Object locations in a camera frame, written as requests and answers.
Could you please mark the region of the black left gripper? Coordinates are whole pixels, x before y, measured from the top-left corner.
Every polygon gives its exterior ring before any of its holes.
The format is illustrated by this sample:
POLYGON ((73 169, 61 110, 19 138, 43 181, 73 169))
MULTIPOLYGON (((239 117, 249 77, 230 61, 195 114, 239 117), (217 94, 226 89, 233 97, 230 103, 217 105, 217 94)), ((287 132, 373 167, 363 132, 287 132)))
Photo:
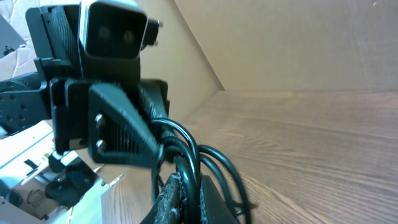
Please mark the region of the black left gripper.
POLYGON ((80 4, 33 7, 25 18, 44 88, 40 113, 52 119, 56 150, 81 139, 96 163, 155 167, 162 158, 155 137, 170 129, 152 120, 169 117, 168 84, 141 77, 140 54, 154 45, 160 23, 148 18, 137 58, 115 60, 85 54, 80 4))

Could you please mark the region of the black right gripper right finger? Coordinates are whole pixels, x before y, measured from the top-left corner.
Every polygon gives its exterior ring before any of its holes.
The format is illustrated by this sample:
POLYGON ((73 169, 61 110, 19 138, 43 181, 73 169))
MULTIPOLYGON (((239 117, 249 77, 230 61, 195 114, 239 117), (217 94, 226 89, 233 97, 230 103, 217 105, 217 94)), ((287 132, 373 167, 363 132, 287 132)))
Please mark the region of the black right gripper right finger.
POLYGON ((239 224, 208 175, 201 178, 200 211, 202 224, 239 224))

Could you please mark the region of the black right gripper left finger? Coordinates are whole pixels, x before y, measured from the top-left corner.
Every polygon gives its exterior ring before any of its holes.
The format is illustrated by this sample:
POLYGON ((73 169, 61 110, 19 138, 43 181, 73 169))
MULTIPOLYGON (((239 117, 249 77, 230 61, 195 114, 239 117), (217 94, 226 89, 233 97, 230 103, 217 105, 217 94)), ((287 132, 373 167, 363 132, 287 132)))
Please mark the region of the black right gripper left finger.
POLYGON ((184 196, 181 177, 177 173, 171 174, 141 224, 186 223, 187 210, 183 208, 184 196))

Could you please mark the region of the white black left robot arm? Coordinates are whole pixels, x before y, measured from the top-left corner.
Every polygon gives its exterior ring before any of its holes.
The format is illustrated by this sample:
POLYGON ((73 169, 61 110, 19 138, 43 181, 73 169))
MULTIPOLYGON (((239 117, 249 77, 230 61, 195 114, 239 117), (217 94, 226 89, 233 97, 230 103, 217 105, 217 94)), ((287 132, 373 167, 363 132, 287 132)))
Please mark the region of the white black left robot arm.
POLYGON ((141 77, 140 54, 162 23, 133 1, 33 7, 25 19, 36 69, 1 82, 1 127, 16 134, 49 119, 59 154, 87 147, 97 163, 155 167, 168 85, 141 77))

